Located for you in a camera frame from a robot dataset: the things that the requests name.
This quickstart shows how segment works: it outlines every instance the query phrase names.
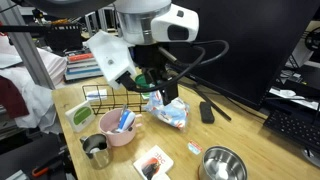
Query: red cloth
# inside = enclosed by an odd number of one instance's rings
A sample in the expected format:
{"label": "red cloth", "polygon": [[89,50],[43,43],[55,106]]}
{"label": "red cloth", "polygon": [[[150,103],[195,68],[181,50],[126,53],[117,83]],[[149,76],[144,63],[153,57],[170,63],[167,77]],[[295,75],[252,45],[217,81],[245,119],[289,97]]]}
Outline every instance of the red cloth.
{"label": "red cloth", "polygon": [[0,76],[0,104],[2,104],[10,118],[29,114],[27,106],[17,87],[8,79]]}

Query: wire basket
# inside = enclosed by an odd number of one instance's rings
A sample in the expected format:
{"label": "wire basket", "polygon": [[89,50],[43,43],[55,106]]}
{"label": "wire basket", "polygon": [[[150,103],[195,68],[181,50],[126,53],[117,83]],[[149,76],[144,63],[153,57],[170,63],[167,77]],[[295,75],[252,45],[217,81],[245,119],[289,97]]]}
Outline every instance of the wire basket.
{"label": "wire basket", "polygon": [[144,111],[142,106],[148,102],[143,99],[140,93],[129,92],[123,87],[114,90],[108,85],[84,85],[82,91],[86,100],[90,101],[95,115],[105,114],[115,108],[122,108],[123,104],[127,104],[131,111],[141,113]]}

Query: computer monitor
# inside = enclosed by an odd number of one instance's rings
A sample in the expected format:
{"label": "computer monitor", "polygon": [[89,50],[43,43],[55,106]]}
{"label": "computer monitor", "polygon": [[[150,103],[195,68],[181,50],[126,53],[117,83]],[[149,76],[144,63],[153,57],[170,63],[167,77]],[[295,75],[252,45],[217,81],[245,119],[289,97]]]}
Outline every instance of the computer monitor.
{"label": "computer monitor", "polygon": [[[172,2],[198,13],[197,41],[222,39],[230,44],[223,58],[192,70],[189,77],[254,109],[262,104],[320,4],[319,0]],[[205,48],[205,58],[222,49]],[[185,44],[170,44],[169,51],[183,62],[192,62],[198,55]]]}

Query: small packet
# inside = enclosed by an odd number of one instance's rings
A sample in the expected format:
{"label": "small packet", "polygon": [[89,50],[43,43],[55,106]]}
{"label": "small packet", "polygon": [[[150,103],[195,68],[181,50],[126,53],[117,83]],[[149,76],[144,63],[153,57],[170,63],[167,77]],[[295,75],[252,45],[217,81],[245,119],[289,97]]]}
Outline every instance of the small packet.
{"label": "small packet", "polygon": [[151,92],[149,102],[144,106],[144,110],[180,130],[184,130],[186,127],[189,109],[189,105],[179,97],[164,106],[159,91]]}

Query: keyboard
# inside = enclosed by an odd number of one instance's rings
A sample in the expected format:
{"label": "keyboard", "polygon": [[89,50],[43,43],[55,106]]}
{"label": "keyboard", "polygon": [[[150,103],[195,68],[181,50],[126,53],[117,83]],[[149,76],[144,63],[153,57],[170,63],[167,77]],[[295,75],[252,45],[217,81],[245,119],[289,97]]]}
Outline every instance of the keyboard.
{"label": "keyboard", "polygon": [[272,112],[263,124],[311,150],[320,152],[320,128],[280,111]]}

